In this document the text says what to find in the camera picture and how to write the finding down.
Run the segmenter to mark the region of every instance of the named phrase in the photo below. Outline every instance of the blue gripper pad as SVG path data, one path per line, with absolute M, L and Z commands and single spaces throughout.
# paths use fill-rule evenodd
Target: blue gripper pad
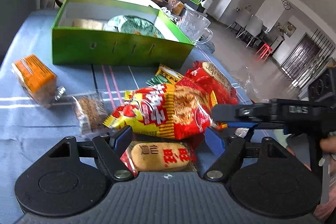
M 125 127 L 118 131 L 117 135 L 113 151 L 118 155 L 118 157 L 121 157 L 132 141 L 133 130 L 131 127 Z
M 207 127 L 204 132 L 204 140 L 211 152 L 219 158 L 225 151 L 224 140 L 219 137 L 213 128 Z
M 257 125 L 258 123 L 255 122 L 227 122 L 226 123 L 228 127 L 245 127 L 245 128 L 252 128 L 255 125 Z

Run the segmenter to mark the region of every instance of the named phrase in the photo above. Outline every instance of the blue tablecloth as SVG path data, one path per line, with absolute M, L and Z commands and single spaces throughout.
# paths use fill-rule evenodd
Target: blue tablecloth
M 11 64 L 29 54 L 37 55 L 57 76 L 59 85 L 65 86 L 67 96 L 96 92 L 93 70 L 90 65 L 55 66 L 51 63 L 51 26 L 55 10 L 32 13 L 14 38 L 0 69 L 0 223 L 16 221 L 22 211 L 14 195 L 18 176 L 40 156 L 65 136 L 79 138 L 78 121 L 70 102 L 56 103 L 50 109 L 39 107 L 19 85 L 11 72 Z M 206 50 L 194 48 L 180 72 L 184 74 L 195 60 L 208 60 L 229 79 L 244 104 L 251 101 L 223 66 Z M 104 95 L 107 109 L 112 110 L 123 102 L 124 90 L 146 86 L 157 68 L 129 66 L 93 66 L 97 87 Z M 259 131 L 254 141 L 260 141 L 267 131 Z M 203 153 L 209 160 L 213 158 Z M 85 162 L 93 164 L 91 159 Z

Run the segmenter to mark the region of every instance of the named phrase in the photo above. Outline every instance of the red stool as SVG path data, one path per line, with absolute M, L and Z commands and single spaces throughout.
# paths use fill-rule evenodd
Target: red stool
M 271 48 L 269 45 L 267 45 L 267 44 L 265 43 L 265 44 L 264 44 L 264 45 L 257 51 L 256 55 L 257 55 L 258 52 L 260 52 L 261 50 L 262 50 L 262 52 L 261 52 L 259 58 L 260 58 L 260 59 L 263 59 L 264 56 L 266 56 L 266 58 L 265 58 L 265 61 L 266 61 L 266 59 L 268 58 L 268 56 L 271 54 L 272 48 Z

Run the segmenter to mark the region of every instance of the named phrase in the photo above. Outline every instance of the wall picture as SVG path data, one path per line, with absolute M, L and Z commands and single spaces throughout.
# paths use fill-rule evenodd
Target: wall picture
M 283 27 L 282 30 L 288 37 L 291 37 L 293 32 L 295 32 L 296 27 L 292 23 L 287 21 L 286 25 Z

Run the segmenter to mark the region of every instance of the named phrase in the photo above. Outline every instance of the orange snack package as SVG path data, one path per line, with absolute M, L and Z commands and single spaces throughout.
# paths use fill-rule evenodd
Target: orange snack package
M 12 63 L 23 89 L 39 105 L 49 107 L 55 100 L 57 76 L 32 54 Z
M 179 140 L 213 125 L 210 96 L 187 78 L 177 85 L 159 84 L 125 92 L 125 99 L 104 125 L 116 129 L 130 125 L 134 133 Z

